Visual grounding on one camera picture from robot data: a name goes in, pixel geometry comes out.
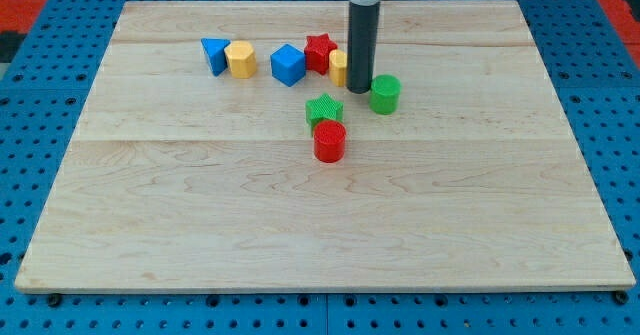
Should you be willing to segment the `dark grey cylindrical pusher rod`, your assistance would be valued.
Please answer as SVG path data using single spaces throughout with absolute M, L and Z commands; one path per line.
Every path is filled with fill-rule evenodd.
M 347 78 L 349 91 L 362 94 L 372 83 L 380 3 L 349 4 L 347 37 Z

